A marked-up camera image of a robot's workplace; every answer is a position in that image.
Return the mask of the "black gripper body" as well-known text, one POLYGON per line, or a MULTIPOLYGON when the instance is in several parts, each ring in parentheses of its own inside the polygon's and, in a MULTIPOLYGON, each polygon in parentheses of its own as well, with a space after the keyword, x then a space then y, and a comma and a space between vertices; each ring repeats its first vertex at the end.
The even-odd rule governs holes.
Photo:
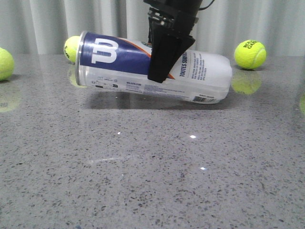
POLYGON ((197 23, 197 13, 201 10, 201 0, 145 0, 149 4, 149 38, 158 33, 156 27, 173 33, 176 37, 191 37, 197 23))

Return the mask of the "black gripper finger can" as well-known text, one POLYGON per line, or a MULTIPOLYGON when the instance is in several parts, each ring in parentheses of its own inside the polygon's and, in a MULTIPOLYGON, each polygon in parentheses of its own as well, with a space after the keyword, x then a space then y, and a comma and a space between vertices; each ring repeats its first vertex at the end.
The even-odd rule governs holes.
POLYGON ((165 81, 177 60, 194 42, 195 39, 189 35, 154 34, 148 79, 158 83, 165 81))

